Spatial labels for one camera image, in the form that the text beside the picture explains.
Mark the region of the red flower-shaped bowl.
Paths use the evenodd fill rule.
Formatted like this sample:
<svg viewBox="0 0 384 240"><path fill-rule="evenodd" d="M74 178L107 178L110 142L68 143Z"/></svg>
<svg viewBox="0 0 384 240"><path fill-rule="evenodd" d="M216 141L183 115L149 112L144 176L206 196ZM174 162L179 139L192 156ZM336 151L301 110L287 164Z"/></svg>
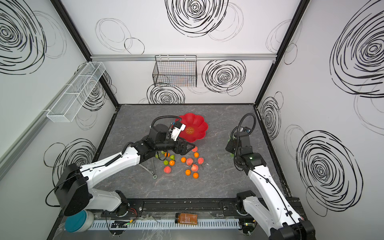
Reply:
<svg viewBox="0 0 384 240"><path fill-rule="evenodd" d="M182 119L182 124L186 127L179 134L179 137L185 139L189 143L194 143L206 136L206 131L209 129L209 126L205 122L204 117L193 113L187 113L180 116L180 118Z"/></svg>

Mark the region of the red peach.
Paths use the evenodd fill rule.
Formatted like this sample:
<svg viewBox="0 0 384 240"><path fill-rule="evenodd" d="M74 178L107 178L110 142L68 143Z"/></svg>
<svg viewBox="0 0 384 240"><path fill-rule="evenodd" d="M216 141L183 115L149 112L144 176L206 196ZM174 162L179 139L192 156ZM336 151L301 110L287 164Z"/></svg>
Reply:
<svg viewBox="0 0 384 240"><path fill-rule="evenodd" d="M169 166L165 166L165 167L164 167L164 172L165 172L166 174L170 174L171 171L172 171L171 167L169 167Z"/></svg>

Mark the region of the green grape bunch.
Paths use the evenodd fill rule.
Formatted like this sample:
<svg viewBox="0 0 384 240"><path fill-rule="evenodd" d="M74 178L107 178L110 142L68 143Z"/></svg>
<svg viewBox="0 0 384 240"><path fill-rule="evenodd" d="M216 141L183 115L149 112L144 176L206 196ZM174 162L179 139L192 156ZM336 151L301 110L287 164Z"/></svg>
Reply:
<svg viewBox="0 0 384 240"><path fill-rule="evenodd" d="M235 155L236 141L233 139L233 134L230 134L228 143L226 145L226 151L230 153L231 158Z"/></svg>

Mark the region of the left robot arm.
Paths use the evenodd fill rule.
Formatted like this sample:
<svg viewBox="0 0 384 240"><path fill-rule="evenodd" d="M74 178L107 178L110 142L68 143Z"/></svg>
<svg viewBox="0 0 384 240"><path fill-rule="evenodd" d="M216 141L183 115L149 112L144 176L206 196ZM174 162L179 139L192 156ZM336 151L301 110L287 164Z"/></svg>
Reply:
<svg viewBox="0 0 384 240"><path fill-rule="evenodd" d="M64 216L69 217L83 210L119 211L128 202L122 192L102 191L95 186L118 172L139 165L155 156L156 153L172 151L186 155L195 145L179 138L150 143L140 140L128 143L121 152L92 164L68 165L54 188L55 196Z"/></svg>

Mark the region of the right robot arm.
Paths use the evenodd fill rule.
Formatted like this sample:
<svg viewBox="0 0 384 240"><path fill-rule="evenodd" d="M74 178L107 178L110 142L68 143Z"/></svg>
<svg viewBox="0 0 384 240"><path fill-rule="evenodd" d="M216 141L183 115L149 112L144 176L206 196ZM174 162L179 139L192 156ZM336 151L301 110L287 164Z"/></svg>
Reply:
<svg viewBox="0 0 384 240"><path fill-rule="evenodd" d="M255 184L264 204L253 196L240 197L240 212L251 215L270 240L314 240L312 223L304 220L280 191L259 153L255 153L246 132L235 134L226 150L234 154L235 166Z"/></svg>

